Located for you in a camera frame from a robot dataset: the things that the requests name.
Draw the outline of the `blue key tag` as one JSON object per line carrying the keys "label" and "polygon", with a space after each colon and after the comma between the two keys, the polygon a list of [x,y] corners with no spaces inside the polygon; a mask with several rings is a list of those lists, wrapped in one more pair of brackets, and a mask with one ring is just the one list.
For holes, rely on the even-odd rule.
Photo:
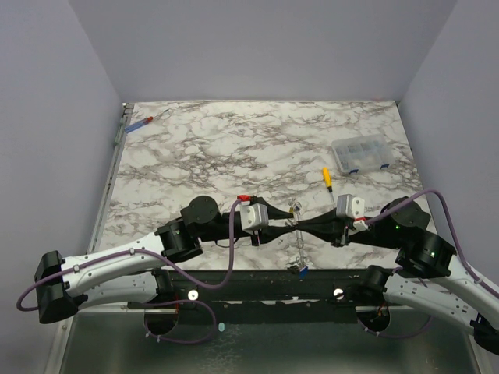
{"label": "blue key tag", "polygon": [[309,267],[308,266],[304,266],[302,267],[300,270],[299,270],[299,278],[300,279],[303,279],[307,274],[308,274],[308,271],[309,271]]}

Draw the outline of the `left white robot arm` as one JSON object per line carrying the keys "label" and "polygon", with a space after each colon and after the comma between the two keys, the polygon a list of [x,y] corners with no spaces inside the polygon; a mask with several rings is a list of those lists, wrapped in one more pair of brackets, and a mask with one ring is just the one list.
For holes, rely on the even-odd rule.
{"label": "left white robot arm", "polygon": [[121,301],[164,307],[172,288],[157,280],[157,269],[201,255],[202,242],[227,240],[233,260],[238,239],[251,238],[254,245],[271,242],[285,228],[269,222],[292,218],[262,197],[238,196],[230,211],[221,213],[213,198],[198,196],[178,218],[134,242],[81,256],[46,252],[34,274],[39,321],[55,323],[81,309]]}

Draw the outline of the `large grey metal keyring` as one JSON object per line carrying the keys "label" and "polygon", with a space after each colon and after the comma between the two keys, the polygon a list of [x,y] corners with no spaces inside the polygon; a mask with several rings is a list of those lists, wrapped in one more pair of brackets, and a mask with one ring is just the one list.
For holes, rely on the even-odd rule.
{"label": "large grey metal keyring", "polygon": [[[300,222],[300,218],[301,218],[301,208],[302,208],[302,206],[301,206],[299,201],[293,200],[290,202],[289,212],[293,213],[294,217],[292,219],[288,219],[286,222],[286,225],[295,224],[297,227],[298,223]],[[297,255],[296,255],[294,260],[292,260],[288,263],[287,269],[291,273],[293,273],[299,277],[299,270],[304,266],[308,266],[308,259],[306,257],[305,250],[304,250],[303,233],[301,231],[298,231],[298,230],[295,230],[294,233],[295,233],[295,237],[296,237]]]}

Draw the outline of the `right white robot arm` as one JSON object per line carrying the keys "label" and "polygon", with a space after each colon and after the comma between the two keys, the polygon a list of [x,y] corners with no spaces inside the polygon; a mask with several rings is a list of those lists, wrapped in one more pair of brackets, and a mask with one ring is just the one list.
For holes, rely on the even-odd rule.
{"label": "right white robot arm", "polygon": [[296,229],[333,246],[351,242],[398,250],[395,270],[371,265],[346,294],[368,305],[419,309],[462,328],[486,351],[498,353],[498,288],[488,285],[456,246],[426,229],[430,216],[413,198],[396,199],[368,218],[364,199],[340,195],[334,210],[300,221]]}

